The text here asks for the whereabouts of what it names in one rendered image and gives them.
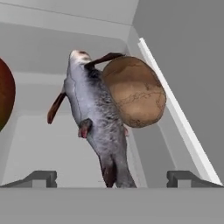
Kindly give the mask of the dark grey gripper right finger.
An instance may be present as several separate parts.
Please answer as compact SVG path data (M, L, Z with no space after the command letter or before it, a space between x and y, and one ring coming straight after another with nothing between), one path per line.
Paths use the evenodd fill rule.
M181 188L181 187L216 187L224 188L224 185L215 184L213 182L201 179L194 175L191 171L168 171L166 173L168 182L167 188Z

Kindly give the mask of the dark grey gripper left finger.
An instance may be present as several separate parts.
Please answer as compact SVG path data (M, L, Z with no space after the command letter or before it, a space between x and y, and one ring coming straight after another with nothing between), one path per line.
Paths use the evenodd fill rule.
M23 179L0 185L0 188L56 188L56 171L33 171Z

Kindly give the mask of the grey fish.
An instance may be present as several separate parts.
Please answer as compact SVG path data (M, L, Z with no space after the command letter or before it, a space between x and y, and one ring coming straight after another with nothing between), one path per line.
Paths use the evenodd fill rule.
M127 159L127 129L102 79L96 64L121 57L120 52L109 52L92 59L87 52L72 50L69 53L66 78L47 113L53 122L64 99L68 99L72 116L78 125L78 136L86 139L97 157L101 175L107 188L135 188Z

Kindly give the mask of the red green mango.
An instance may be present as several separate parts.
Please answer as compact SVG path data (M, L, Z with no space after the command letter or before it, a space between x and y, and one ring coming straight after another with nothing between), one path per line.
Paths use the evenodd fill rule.
M16 84L11 70L0 58L0 131L8 122L16 96Z

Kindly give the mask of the brown potato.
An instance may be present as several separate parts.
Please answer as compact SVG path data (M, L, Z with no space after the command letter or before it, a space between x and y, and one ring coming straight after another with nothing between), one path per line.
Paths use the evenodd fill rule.
M114 59L104 67L103 79L126 125L142 128L161 119L166 92L144 61L131 56Z

